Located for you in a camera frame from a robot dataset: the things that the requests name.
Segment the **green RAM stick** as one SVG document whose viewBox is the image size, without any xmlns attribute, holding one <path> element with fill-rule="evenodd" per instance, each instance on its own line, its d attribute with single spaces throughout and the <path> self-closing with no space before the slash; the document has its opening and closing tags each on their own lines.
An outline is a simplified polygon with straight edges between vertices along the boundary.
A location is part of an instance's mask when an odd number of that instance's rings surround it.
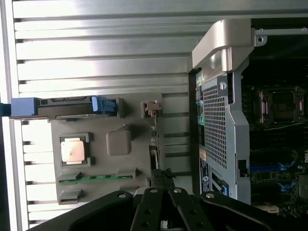
<svg viewBox="0 0 308 231">
<path fill-rule="evenodd" d="M 117 180 L 133 180 L 133 175 L 118 176 L 118 175 L 98 175 L 98 176 L 77 176 L 74 179 L 59 180 L 60 185 L 78 184 L 87 182 L 103 182 L 103 181 L 117 181 Z"/>
</svg>

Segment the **hard disk blue carrier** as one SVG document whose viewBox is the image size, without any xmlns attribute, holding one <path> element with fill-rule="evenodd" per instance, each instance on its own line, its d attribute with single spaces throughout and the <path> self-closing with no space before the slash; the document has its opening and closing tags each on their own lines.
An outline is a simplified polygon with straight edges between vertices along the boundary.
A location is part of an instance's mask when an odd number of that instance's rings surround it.
<svg viewBox="0 0 308 231">
<path fill-rule="evenodd" d="M 88 116 L 121 116 L 122 98 L 101 95 L 67 98 L 12 98 L 0 103 L 0 117 L 10 119 L 67 119 Z"/>
</svg>

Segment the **black open PC case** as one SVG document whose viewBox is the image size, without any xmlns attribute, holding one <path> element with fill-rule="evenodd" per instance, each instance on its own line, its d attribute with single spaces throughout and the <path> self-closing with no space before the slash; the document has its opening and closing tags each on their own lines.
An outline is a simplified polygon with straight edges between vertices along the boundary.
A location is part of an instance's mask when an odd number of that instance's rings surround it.
<svg viewBox="0 0 308 231">
<path fill-rule="evenodd" d="M 253 206 L 242 83 L 308 83 L 308 16 L 219 20 L 189 65 L 193 190 Z"/>
</svg>

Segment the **blue expansion slot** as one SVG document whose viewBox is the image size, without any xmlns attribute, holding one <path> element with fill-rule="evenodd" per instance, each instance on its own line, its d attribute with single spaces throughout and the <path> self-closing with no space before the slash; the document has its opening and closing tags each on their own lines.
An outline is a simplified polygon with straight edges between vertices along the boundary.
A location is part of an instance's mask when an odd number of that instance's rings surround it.
<svg viewBox="0 0 308 231">
<path fill-rule="evenodd" d="M 289 164 L 282 164 L 282 163 L 276 163 L 272 165 L 263 165 L 263 166 L 250 166 L 250 170 L 254 171 L 261 171 L 261 170 L 268 170 L 268 171 L 276 171 L 276 170 L 286 170 L 289 167 L 292 167 L 296 161 L 292 161 Z"/>
</svg>

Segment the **grey parts rack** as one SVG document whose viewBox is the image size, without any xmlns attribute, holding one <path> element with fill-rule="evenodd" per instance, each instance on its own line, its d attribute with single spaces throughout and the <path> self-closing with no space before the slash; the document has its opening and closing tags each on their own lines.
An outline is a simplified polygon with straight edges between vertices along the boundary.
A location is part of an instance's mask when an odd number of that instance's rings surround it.
<svg viewBox="0 0 308 231">
<path fill-rule="evenodd" d="M 116 190 L 134 192 L 149 185 L 151 177 L 151 119 L 144 115 L 146 101 L 159 101 L 160 93 L 133 93 L 104 96 L 122 98 L 121 116 L 88 116 L 52 119 L 51 134 L 57 200 L 61 205 L 92 201 Z M 61 158 L 61 141 L 81 138 L 85 161 L 66 165 Z M 133 180 L 87 182 L 60 185 L 59 180 L 77 176 L 133 175 Z"/>
</svg>

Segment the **green motherboard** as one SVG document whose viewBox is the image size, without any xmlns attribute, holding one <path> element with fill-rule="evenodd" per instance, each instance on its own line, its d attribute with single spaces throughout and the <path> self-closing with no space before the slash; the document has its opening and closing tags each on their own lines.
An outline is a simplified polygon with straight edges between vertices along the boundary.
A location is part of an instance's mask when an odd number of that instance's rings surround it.
<svg viewBox="0 0 308 231">
<path fill-rule="evenodd" d="M 273 87 L 301 87 L 305 122 L 265 126 L 257 123 L 256 92 Z M 308 83 L 242 83 L 242 109 L 249 123 L 250 166 L 296 163 L 286 170 L 249 168 L 251 204 L 284 218 L 308 218 Z"/>
</svg>

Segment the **silver CPU chip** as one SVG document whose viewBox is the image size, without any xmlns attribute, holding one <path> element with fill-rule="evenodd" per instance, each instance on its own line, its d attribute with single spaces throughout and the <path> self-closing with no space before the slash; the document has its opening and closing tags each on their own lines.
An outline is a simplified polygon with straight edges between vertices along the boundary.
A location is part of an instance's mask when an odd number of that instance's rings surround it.
<svg viewBox="0 0 308 231">
<path fill-rule="evenodd" d="M 61 158 L 66 165 L 80 165 L 85 161 L 84 141 L 81 138 L 64 138 L 61 141 Z"/>
</svg>

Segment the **metal CPU socket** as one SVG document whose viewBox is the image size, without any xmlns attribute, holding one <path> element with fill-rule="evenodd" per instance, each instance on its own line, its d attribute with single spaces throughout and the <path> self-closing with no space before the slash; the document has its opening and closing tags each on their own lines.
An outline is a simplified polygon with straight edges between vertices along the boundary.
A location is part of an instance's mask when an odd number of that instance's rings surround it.
<svg viewBox="0 0 308 231">
<path fill-rule="evenodd" d="M 305 93 L 301 87 L 273 87 L 256 92 L 257 123 L 265 126 L 305 122 Z"/>
</svg>

